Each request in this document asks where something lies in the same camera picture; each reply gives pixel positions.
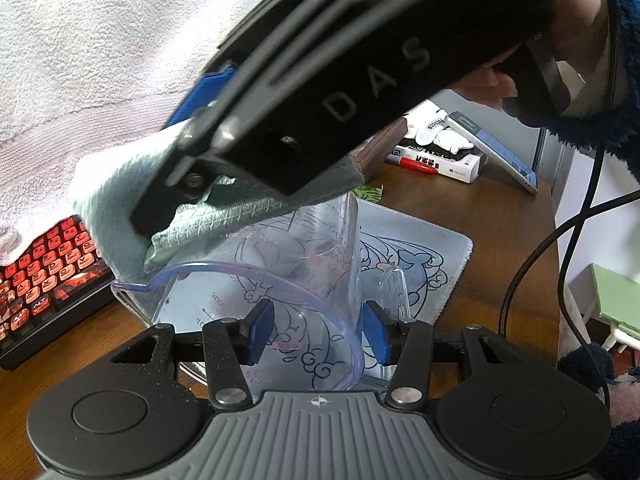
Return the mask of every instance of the crosshair symbol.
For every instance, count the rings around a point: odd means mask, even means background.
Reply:
[[[317,396],[314,397],[311,400],[308,400],[307,402],[310,402],[311,404],[313,404],[316,408],[322,408],[323,406],[325,406],[327,403],[331,402],[330,400],[325,399],[322,396]]]

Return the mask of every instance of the green stool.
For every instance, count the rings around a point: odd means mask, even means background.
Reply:
[[[596,264],[591,264],[600,317],[609,321],[611,332],[602,345],[605,350],[615,343],[640,351],[640,284]]]

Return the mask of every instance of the keyboard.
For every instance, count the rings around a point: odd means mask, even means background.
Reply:
[[[13,369],[113,301],[113,273],[82,221],[70,217],[0,267],[0,366]]]

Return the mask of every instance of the blue fuzzy sleeve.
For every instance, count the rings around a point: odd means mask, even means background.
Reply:
[[[620,54],[627,75],[626,97],[619,106],[586,118],[556,117],[548,123],[559,139],[578,148],[606,149],[626,161],[640,181],[640,0],[617,0]]]

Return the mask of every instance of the white box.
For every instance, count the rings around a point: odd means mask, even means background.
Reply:
[[[480,170],[486,164],[487,156],[477,148],[473,153],[465,155],[460,160],[455,160],[452,157],[430,152],[429,146],[430,144],[427,146],[416,145],[415,147],[396,146],[392,154],[428,164],[438,170],[438,174],[450,176],[467,184],[471,184],[478,177]]]

